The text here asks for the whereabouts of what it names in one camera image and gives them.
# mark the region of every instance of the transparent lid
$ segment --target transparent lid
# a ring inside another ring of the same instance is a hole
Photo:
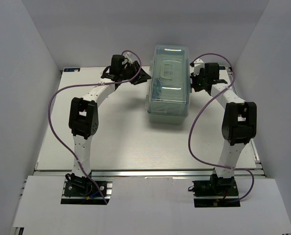
[[[188,48],[157,45],[151,70],[148,112],[186,116],[190,93]]]

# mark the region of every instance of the black mounting plate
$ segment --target black mounting plate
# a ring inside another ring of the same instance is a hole
[[[107,181],[96,181],[97,185],[101,188],[101,186],[104,187],[102,191],[103,195],[106,196],[106,189],[107,189]],[[77,186],[73,186],[69,181],[66,181],[65,185],[65,192],[64,196],[66,197],[84,197],[84,196],[90,196],[91,194],[97,192],[97,188],[94,184],[92,184],[92,192],[88,193],[87,195],[83,195],[83,189],[79,188]]]
[[[197,180],[193,181],[193,184],[194,189],[192,191],[194,192],[194,196],[196,197],[218,196],[218,198],[223,198],[226,194],[226,191],[216,193],[211,187],[210,180]],[[230,187],[230,189],[228,189],[227,197],[229,196],[239,196],[237,183],[235,181],[233,182],[233,185]]]

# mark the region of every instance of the joint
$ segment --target joint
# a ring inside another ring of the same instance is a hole
[[[256,136],[257,106],[254,102],[227,103],[224,111],[222,135],[230,145],[247,144]]]
[[[76,176],[74,173],[66,174],[65,178],[73,186],[84,189],[84,190],[88,190],[92,185],[92,182],[87,177],[85,176],[79,177],[79,176]]]
[[[133,63],[130,63],[130,61],[129,58],[126,58],[123,55],[113,55],[111,65],[104,69],[101,78],[108,78],[113,82],[121,82],[133,78],[139,71],[140,64],[137,61],[134,61]],[[138,76],[136,76],[136,78],[134,78],[130,83],[137,85],[146,82],[149,79],[151,79],[150,75],[141,69]]]
[[[98,128],[97,103],[83,98],[72,99],[68,125],[74,136],[83,136],[87,140],[94,135]]]
[[[205,63],[204,68],[200,68],[199,75],[191,74],[191,88],[193,88],[195,92],[205,90],[210,94],[212,85],[218,83],[227,84],[225,80],[219,79],[219,70],[220,66],[218,63]]]

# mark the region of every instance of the label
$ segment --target label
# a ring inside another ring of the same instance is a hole
[[[79,72],[80,68],[66,68],[64,72]]]

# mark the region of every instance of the white panel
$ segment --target white panel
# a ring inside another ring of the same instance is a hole
[[[248,190],[250,182],[237,179],[240,194]],[[14,226],[24,227],[24,235],[291,233],[272,179],[257,179],[239,208],[194,208],[188,179],[115,178],[107,206],[60,205],[63,184],[64,177],[30,176]]]
[[[20,0],[0,0],[0,235],[38,156],[59,71]]]
[[[255,143],[291,219],[291,1],[271,0],[242,52],[237,91],[257,104]]]
[[[134,50],[149,65],[156,44],[191,59],[217,52],[236,62],[268,0],[23,0],[59,68],[96,67]]]
[[[99,81],[104,68],[81,68],[79,72],[64,72],[60,88]],[[228,74],[221,70],[221,79]],[[145,109],[147,83],[133,86],[122,84],[99,107],[99,127],[91,145],[91,168],[102,169],[211,169],[192,158],[188,136],[193,120],[202,106],[211,99],[207,92],[192,93],[189,116],[183,125],[150,123]],[[58,94],[52,121],[58,135],[70,148],[74,147],[68,127],[70,102],[82,97],[92,87],[72,88]],[[224,109],[214,101],[197,122],[192,135],[192,151],[196,156],[217,163],[224,139],[221,126]],[[39,155],[38,170],[70,170],[73,156],[54,137],[46,132]],[[237,167],[255,168],[254,155],[247,145]]]

